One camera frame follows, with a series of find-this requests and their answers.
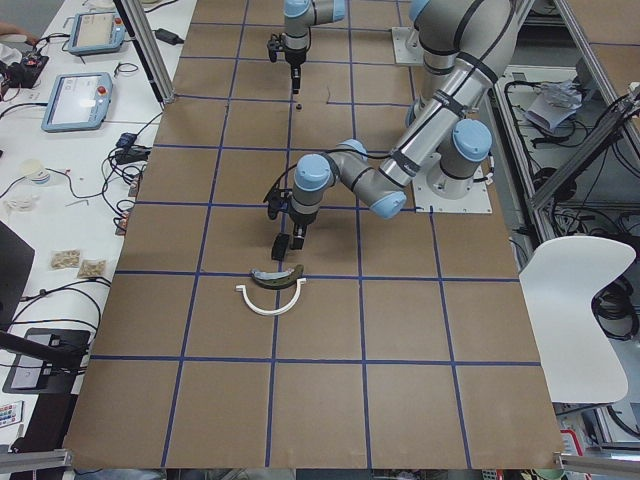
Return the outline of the far blue teach pendant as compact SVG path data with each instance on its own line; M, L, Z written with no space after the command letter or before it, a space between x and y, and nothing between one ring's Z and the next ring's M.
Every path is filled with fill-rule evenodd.
M76 14L67 44L75 56L114 53L125 37L123 20L116 12Z

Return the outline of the white plastic chair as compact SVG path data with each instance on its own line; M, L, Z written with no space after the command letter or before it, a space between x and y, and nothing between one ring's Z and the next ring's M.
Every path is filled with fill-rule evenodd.
M542 243L519 274L550 398L610 404L628 393L625 370L591 309L635 260L632 247L594 236Z

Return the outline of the blue usb hub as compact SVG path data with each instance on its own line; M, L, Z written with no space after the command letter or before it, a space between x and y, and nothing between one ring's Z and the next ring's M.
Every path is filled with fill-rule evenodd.
M120 135L119 139L116 142L116 147L118 149L129 149L131 148L137 140L137 134L131 132L124 132Z

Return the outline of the blue teach pendant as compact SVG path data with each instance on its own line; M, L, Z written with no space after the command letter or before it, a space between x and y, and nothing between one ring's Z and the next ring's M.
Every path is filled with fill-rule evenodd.
M116 12L76 14L67 44L75 56L114 53L125 37L123 20Z
M41 129L48 133L97 130L108 113L112 89L106 72L58 75Z

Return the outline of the near blue teach pendant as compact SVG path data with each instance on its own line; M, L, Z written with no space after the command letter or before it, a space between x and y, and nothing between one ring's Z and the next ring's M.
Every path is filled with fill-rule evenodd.
M106 72L58 75L41 129L48 133L97 130L108 113L112 89Z

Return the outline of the bag of small parts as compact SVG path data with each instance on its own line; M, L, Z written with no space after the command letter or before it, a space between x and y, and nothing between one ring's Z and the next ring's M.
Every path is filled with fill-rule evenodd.
M106 260L84 259L80 262L77 277L82 279L103 277L106 267Z
M75 269L80 266L81 257L79 249L56 250L51 253L49 267L52 270Z

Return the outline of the black rectangular brake pad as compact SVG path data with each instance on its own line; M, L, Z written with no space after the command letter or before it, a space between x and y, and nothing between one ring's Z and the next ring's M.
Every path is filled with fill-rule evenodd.
M275 261L283 261L289 247L289 242L289 234L278 233L271 248L271 259Z

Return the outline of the silver aluminium frame post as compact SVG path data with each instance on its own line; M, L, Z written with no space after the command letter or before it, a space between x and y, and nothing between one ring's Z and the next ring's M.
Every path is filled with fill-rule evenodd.
M114 0L127 33L141 62L156 100L167 105L174 101L175 91L154 32L139 1Z

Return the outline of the grey curved brake shoe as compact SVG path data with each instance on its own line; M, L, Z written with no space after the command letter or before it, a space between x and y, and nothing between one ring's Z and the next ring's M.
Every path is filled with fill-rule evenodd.
M260 288L267 290L284 290L298 284L303 280L304 266L296 264L292 268L283 271L266 272L259 269L250 271L250 278Z

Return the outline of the colourful remote control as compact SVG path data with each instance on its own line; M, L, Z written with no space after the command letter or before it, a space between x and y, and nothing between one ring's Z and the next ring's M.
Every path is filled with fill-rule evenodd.
M24 401L18 400L0 406L0 427L20 424L23 419Z

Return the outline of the black power adapter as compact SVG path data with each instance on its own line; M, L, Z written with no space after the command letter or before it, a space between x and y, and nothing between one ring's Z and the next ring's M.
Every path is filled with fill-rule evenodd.
M163 28L156 29L154 34L158 40L169 45L179 45L184 43L184 39L178 34Z

